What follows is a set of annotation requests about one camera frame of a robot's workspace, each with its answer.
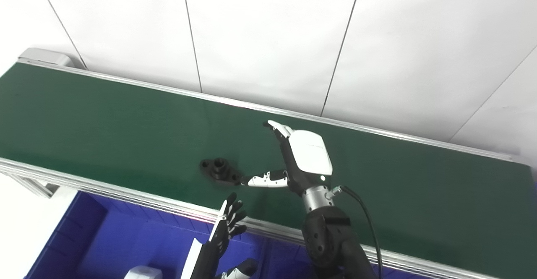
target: blue bin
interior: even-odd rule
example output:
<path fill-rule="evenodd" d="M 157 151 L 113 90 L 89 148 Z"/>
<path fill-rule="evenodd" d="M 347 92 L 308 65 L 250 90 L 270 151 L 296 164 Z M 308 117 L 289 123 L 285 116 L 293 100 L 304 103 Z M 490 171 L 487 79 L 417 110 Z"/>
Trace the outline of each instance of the blue bin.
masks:
<path fill-rule="evenodd" d="M 178 279 L 192 240 L 206 242 L 211 229 L 205 222 L 79 192 L 26 279 L 123 279 L 139 265 Z M 254 279 L 313 277 L 304 247 L 249 233 L 230 242 L 218 273 L 246 258 L 259 261 Z M 384 278 L 422 277 L 386 268 Z"/>

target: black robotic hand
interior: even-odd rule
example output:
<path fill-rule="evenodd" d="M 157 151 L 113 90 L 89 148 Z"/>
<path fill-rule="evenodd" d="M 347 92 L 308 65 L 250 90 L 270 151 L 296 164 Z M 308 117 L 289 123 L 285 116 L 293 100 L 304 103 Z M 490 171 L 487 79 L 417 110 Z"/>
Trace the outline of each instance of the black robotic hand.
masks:
<path fill-rule="evenodd" d="M 208 243 L 218 248 L 220 257 L 226 252 L 230 239 L 246 231 L 245 225 L 235 226 L 237 222 L 246 217 L 246 212 L 238 212 L 242 207 L 242 202 L 235 202 L 236 199 L 237 194 L 233 192 L 224 201 L 220 208 L 220 213 L 214 222 L 211 236 L 209 236 Z"/>
<path fill-rule="evenodd" d="M 230 239 L 246 231 L 245 225 L 236 226 L 237 222 L 246 217 L 246 212 L 238 212 L 242 202 L 235 202 L 236 199 L 236 193 L 232 193 L 223 202 L 206 243 L 202 245 L 194 239 L 181 279 L 248 279 L 257 271 L 257 261 L 248 258 L 238 266 L 215 276 L 218 261 L 226 252 Z"/>

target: black cable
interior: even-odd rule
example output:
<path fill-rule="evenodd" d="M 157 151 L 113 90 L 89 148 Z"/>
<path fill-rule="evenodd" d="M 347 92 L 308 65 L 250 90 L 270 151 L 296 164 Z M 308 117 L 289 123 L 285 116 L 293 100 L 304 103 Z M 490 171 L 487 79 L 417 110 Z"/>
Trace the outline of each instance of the black cable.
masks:
<path fill-rule="evenodd" d="M 364 214 L 366 214 L 366 218 L 368 219 L 368 224 L 370 226 L 371 233 L 373 235 L 373 242 L 375 243 L 375 248 L 376 248 L 376 261 L 377 261 L 377 264 L 378 264 L 378 277 L 379 277 L 379 279 L 382 279 L 382 256 L 380 254 L 380 246 L 378 246 L 378 239 L 376 238 L 375 228 L 373 227 L 373 222 L 371 220 L 371 216 L 370 216 L 370 214 L 368 212 L 368 209 L 366 208 L 366 205 L 362 201 L 360 196 L 358 194 L 356 194 L 354 191 L 352 191 L 351 189 L 349 189 L 349 187 L 347 187 L 345 185 L 341 185 L 340 188 L 341 188 L 341 191 L 349 194 L 352 198 L 356 199 L 356 201 L 362 206 L 362 210 L 364 210 Z"/>

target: robotic arm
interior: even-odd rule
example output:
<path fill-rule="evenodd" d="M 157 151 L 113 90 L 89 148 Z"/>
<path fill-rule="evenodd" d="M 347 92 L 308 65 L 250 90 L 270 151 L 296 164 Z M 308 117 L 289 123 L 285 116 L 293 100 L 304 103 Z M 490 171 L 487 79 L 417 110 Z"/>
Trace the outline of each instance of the robotic arm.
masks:
<path fill-rule="evenodd" d="M 243 177 L 242 185 L 289 187 L 302 198 L 306 210 L 302 234 L 319 279 L 341 275 L 347 279 L 377 279 L 349 217 L 332 200 L 345 189 L 331 189 L 332 163 L 322 137 L 273 120 L 263 125 L 271 128 L 279 140 L 286 169 Z"/>
<path fill-rule="evenodd" d="M 218 262 L 226 252 L 230 239 L 246 231 L 244 225 L 235 226 L 246 217 L 245 212 L 238 212 L 242 202 L 235 202 L 236 198 L 236 193 L 232 193 L 224 201 L 206 243 L 202 244 L 197 239 L 192 241 L 181 279 L 249 279 L 257 271 L 258 262 L 248 258 L 237 267 L 215 276 Z"/>

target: black arm segment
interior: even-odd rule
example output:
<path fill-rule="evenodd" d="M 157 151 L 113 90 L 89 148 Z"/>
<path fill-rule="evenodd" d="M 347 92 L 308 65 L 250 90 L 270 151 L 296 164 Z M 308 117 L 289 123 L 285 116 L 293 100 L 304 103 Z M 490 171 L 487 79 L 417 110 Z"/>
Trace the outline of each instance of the black arm segment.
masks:
<path fill-rule="evenodd" d="M 355 238 L 341 243 L 343 273 L 348 279 L 378 279 L 366 256 L 364 249 Z"/>
<path fill-rule="evenodd" d="M 346 279 L 378 279 L 350 219 L 340 208 L 325 206 L 309 212 L 302 234 L 319 279 L 332 278 L 323 274 L 337 267 L 344 268 Z"/>

